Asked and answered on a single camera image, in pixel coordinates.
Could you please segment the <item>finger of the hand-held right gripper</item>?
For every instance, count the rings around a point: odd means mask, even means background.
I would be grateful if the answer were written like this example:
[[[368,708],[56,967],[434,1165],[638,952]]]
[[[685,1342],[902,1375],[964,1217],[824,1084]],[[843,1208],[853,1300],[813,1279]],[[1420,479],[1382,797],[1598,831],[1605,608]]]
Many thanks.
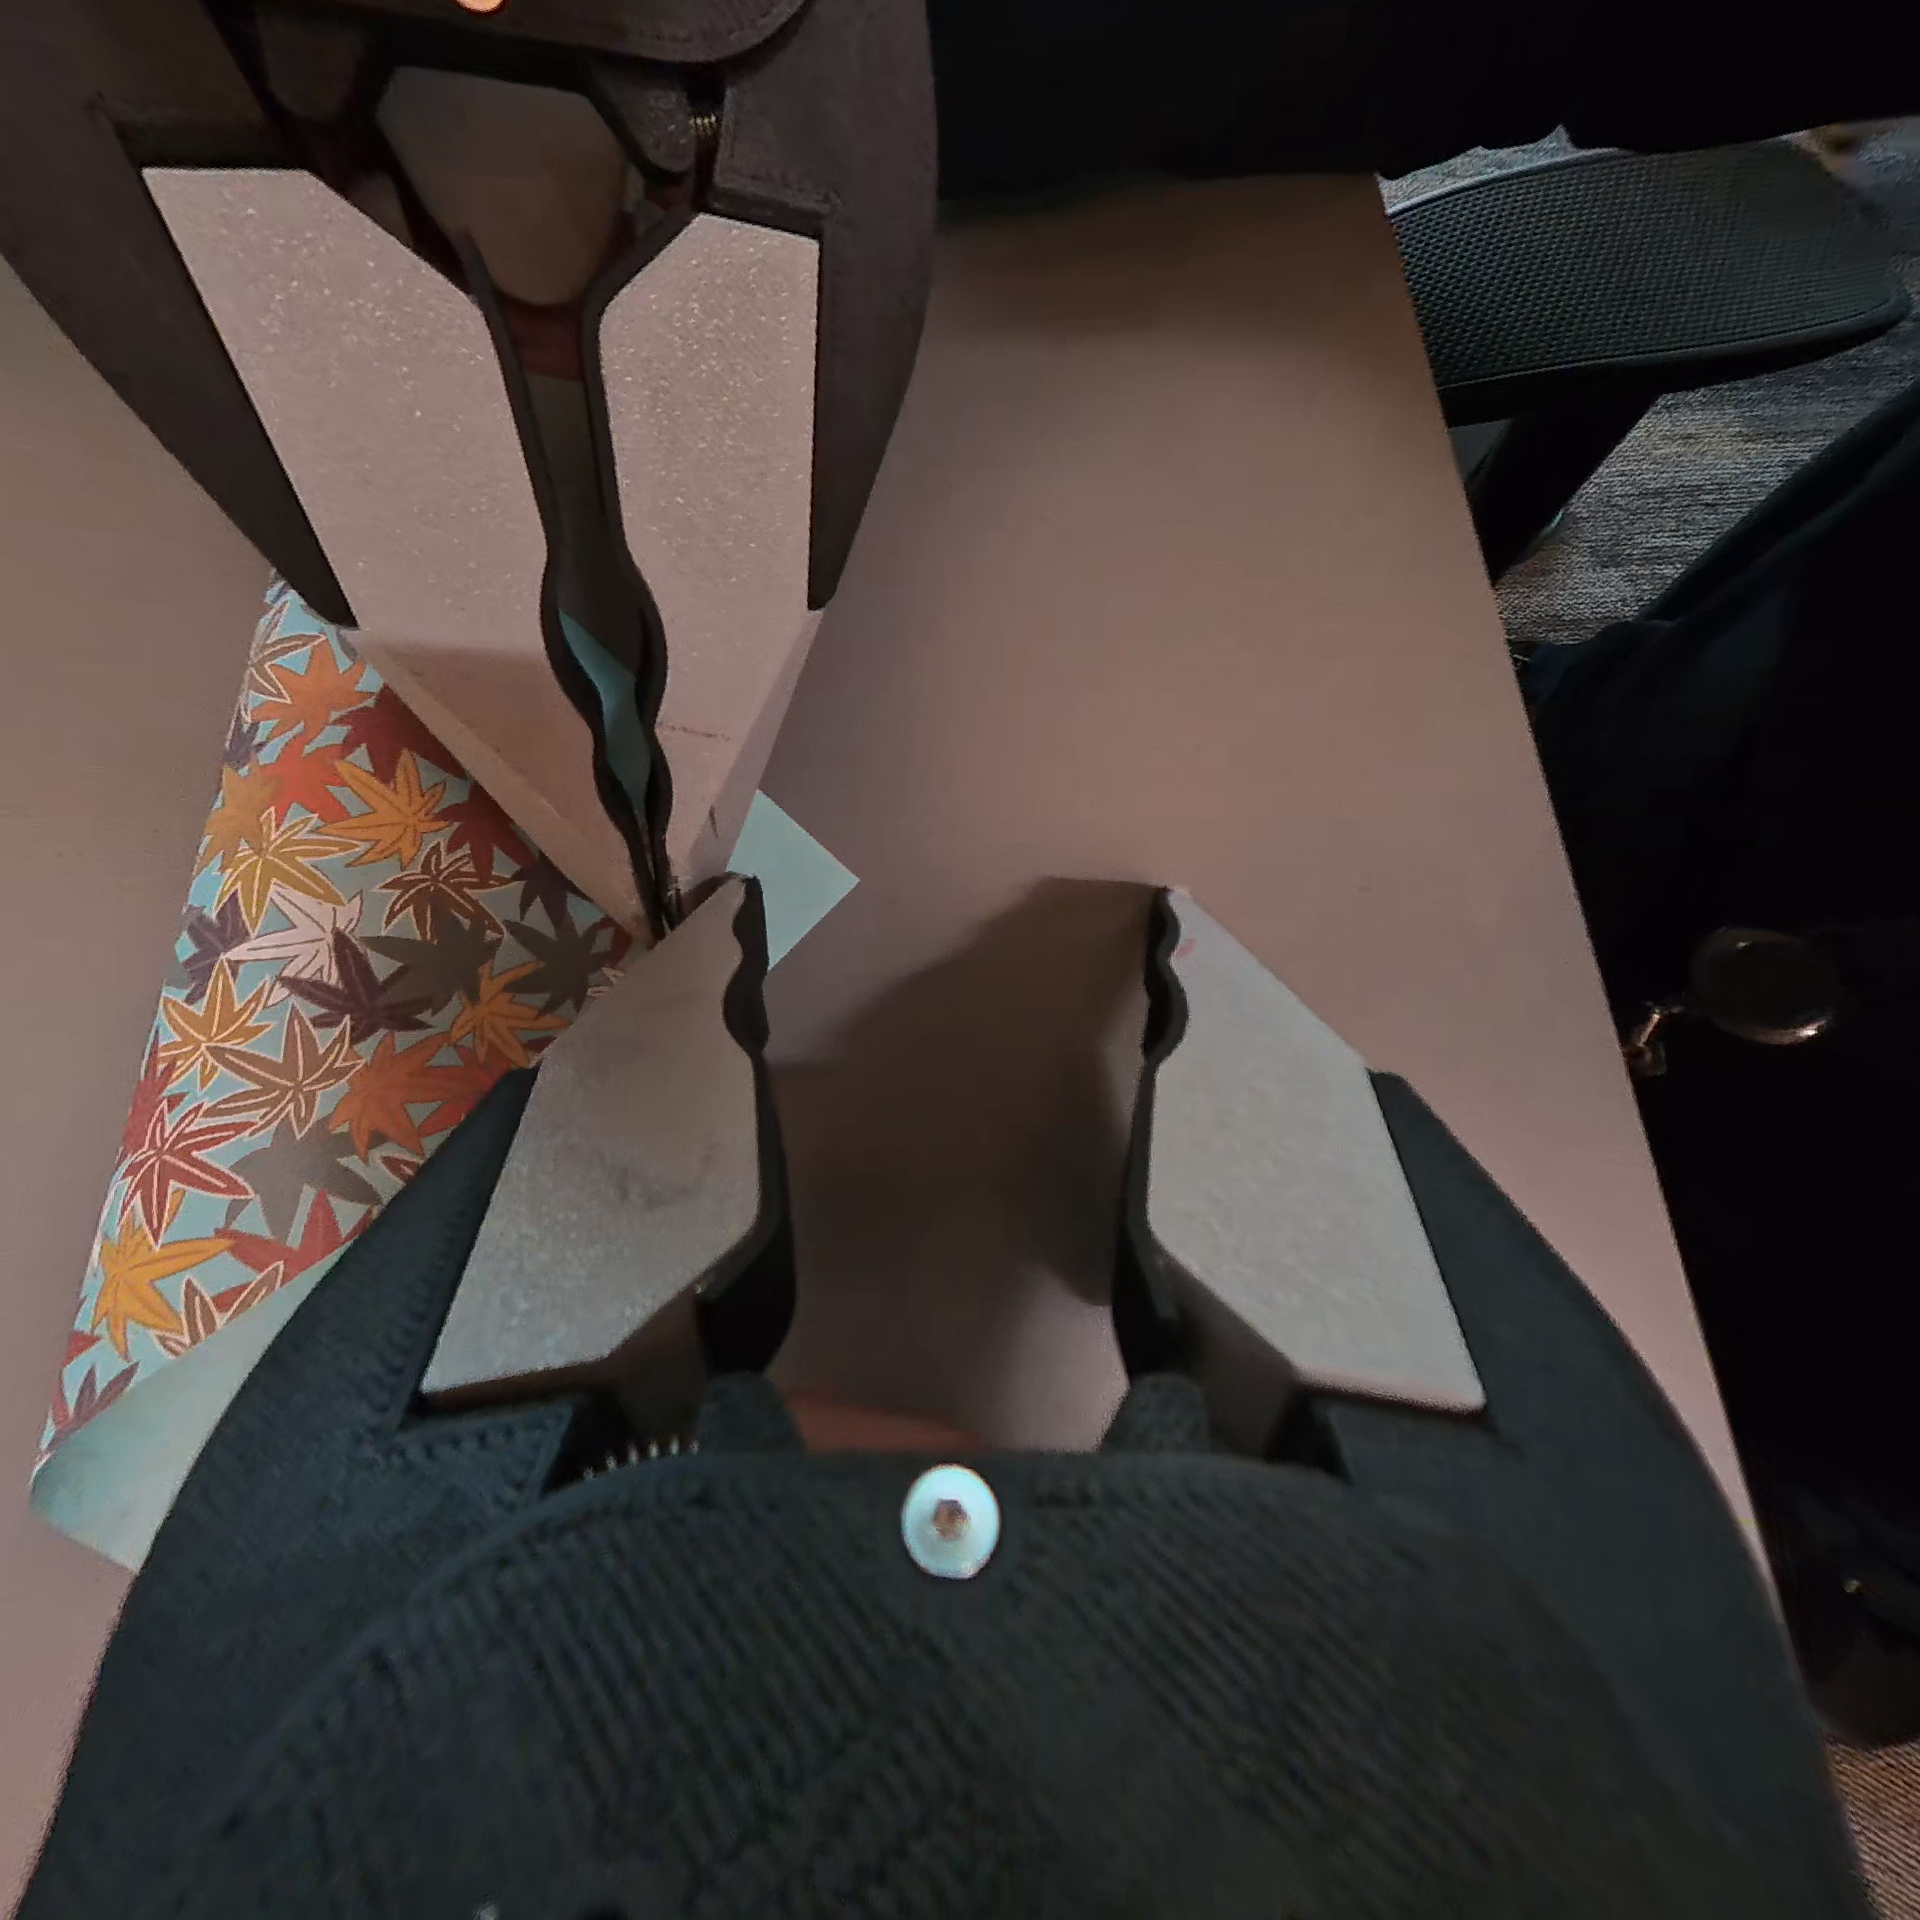
[[[309,173],[145,180],[349,602],[355,649],[641,934],[592,729],[547,649],[547,533],[481,308]]]
[[[657,617],[668,874],[737,850],[820,626],[809,602],[820,252],[698,209],[589,300],[586,369],[627,559]]]

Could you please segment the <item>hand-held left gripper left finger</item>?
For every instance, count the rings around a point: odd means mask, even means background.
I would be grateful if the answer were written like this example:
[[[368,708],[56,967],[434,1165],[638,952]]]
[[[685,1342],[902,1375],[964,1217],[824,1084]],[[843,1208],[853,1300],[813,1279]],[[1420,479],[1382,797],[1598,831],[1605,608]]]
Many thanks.
[[[797,1263],[762,886],[728,874],[545,1054],[427,1397],[698,1397],[762,1373]]]

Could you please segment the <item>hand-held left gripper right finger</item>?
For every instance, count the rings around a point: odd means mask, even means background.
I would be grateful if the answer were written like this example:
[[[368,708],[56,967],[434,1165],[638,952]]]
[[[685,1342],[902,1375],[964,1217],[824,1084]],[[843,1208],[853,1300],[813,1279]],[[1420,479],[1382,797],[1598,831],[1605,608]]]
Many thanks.
[[[1142,948],[1114,1327],[1222,1442],[1305,1397],[1475,1418],[1485,1391],[1363,1056],[1187,892]]]

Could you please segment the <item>leaf-patterned origami paper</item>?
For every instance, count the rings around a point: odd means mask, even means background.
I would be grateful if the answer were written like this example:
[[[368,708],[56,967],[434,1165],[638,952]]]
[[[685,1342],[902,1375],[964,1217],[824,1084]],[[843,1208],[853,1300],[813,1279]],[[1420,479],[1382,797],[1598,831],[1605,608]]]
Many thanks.
[[[277,582],[225,744],[35,1509],[138,1568],[284,1321],[632,936],[347,637]]]

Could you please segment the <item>person's right hand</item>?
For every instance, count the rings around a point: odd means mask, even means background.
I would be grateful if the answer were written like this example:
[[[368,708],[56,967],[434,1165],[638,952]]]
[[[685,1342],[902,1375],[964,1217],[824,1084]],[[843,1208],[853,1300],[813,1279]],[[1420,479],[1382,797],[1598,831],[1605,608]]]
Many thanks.
[[[504,295],[573,302],[617,247],[629,160],[584,94],[401,66],[374,120],[422,208],[472,240]]]

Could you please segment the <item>black mesh office chair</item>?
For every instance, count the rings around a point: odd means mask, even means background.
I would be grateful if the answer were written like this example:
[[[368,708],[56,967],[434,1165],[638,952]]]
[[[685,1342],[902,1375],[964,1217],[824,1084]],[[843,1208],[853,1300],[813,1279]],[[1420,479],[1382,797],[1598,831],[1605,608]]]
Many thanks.
[[[1882,216],[1789,140],[1538,160],[1387,220],[1493,582],[1657,399],[1827,360],[1913,303]]]

